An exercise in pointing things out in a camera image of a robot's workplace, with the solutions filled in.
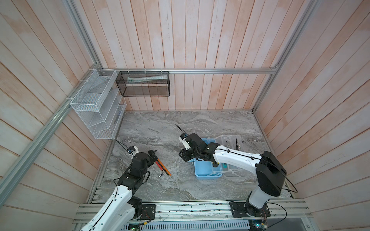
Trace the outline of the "red handled tool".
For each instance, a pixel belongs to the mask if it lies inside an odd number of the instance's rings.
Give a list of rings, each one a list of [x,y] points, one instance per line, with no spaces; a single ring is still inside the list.
[[[159,167],[159,169],[162,171],[162,175],[165,174],[166,172],[165,172],[163,166],[161,165],[161,163],[158,160],[156,161],[156,164]]]

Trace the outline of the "orange pencil tool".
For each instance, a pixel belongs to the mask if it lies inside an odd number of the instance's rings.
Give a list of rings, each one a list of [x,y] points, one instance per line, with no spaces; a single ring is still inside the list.
[[[158,159],[157,160],[158,164],[160,165],[161,169],[168,175],[172,176],[171,173],[168,171],[168,169],[163,165],[163,163]]]

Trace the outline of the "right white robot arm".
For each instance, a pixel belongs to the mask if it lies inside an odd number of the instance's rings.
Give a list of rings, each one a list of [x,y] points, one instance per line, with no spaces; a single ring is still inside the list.
[[[184,132],[179,141],[184,146],[179,156],[186,162],[199,159],[216,165],[228,164],[256,175],[258,186],[245,203],[247,209],[262,209],[271,197],[280,196],[287,172],[271,152],[251,154],[215,142],[207,144],[195,133],[189,135]]]

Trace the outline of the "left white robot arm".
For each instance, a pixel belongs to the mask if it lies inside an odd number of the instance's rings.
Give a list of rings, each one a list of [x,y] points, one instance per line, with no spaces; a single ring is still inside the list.
[[[97,214],[81,228],[82,231],[122,231],[131,220],[143,220],[142,199],[136,191],[148,180],[148,168],[158,160],[155,150],[135,152],[131,164],[118,178],[116,188]]]

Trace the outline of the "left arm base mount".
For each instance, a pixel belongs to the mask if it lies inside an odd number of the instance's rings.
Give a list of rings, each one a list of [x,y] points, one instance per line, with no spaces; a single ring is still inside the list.
[[[135,214],[132,220],[154,220],[156,216],[156,205],[155,204],[144,204],[133,206]]]

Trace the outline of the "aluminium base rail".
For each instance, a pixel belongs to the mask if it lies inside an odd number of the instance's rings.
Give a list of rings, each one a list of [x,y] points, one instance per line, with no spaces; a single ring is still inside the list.
[[[234,210],[228,201],[185,201],[185,202],[156,202],[154,222],[163,221],[201,221],[236,219]],[[76,227],[87,224],[102,204],[81,204],[73,223]],[[267,218],[310,218],[306,202],[302,199],[271,199],[263,207],[262,215]]]

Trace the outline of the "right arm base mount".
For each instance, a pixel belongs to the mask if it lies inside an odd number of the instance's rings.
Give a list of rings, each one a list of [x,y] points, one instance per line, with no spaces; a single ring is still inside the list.
[[[248,202],[230,201],[229,205],[234,218],[265,218],[271,216],[267,203],[261,209],[251,206]]]

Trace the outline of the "aluminium frame rail back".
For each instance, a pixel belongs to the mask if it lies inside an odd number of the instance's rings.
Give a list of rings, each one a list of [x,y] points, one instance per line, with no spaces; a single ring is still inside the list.
[[[170,74],[275,74],[277,69],[270,67],[252,67],[252,68],[115,68],[119,71],[156,71],[169,72]]]

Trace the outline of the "aluminium frame rail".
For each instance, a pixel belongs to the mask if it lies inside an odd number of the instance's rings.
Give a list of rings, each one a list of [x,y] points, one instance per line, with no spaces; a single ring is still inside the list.
[[[264,79],[263,84],[261,85],[262,88],[259,89],[257,93],[257,98],[255,100],[255,103],[253,103],[253,108],[251,109],[252,113],[256,115],[262,101],[264,100],[265,96],[267,95],[271,85],[275,81],[275,78],[281,68],[286,63],[288,57],[290,56],[290,53],[292,52],[293,48],[296,46],[296,43],[298,42],[299,38],[301,37],[305,27],[307,26],[308,22],[311,20],[312,15],[317,10],[318,6],[320,6],[322,1],[304,1],[302,7],[304,11],[299,11],[299,20],[295,20],[297,22],[295,26],[291,26],[293,28],[292,33],[288,33],[289,39],[286,43],[283,43],[283,50],[278,56],[277,61],[273,61],[273,64],[275,64],[271,69],[274,70],[272,74],[270,74],[267,78]]]
[[[170,74],[275,74],[277,69],[270,67],[252,67],[252,68],[115,68],[119,71],[156,71],[169,72]]]
[[[71,109],[97,62],[72,1],[1,1],[4,208],[84,203],[105,144]]]

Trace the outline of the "aluminium frame rail right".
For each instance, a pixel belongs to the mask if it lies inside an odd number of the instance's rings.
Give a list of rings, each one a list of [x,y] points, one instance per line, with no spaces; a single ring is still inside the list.
[[[273,64],[275,64],[271,69],[274,70],[272,74],[270,74],[267,78],[264,79],[263,84],[261,85],[262,88],[259,89],[257,93],[257,98],[255,100],[255,103],[253,103],[253,108],[251,109],[252,113],[256,115],[262,101],[264,100],[265,96],[267,95],[271,85],[275,81],[275,78],[281,68],[286,63],[288,57],[290,56],[290,53],[292,52],[293,48],[296,46],[296,43],[298,42],[299,38],[301,37],[305,27],[307,26],[308,22],[311,20],[312,15],[317,10],[318,6],[320,6],[322,1],[304,1],[302,7],[304,11],[299,11],[299,20],[295,20],[297,22],[295,26],[291,26],[293,28],[292,33],[288,33],[289,39],[286,43],[283,43],[283,50],[278,56],[277,61],[273,61]]]

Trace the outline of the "aluminium frame rail left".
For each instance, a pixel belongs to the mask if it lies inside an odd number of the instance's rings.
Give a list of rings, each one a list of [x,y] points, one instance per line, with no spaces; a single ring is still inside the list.
[[[97,62],[72,1],[1,1],[4,208],[84,203],[105,144],[71,109]]]

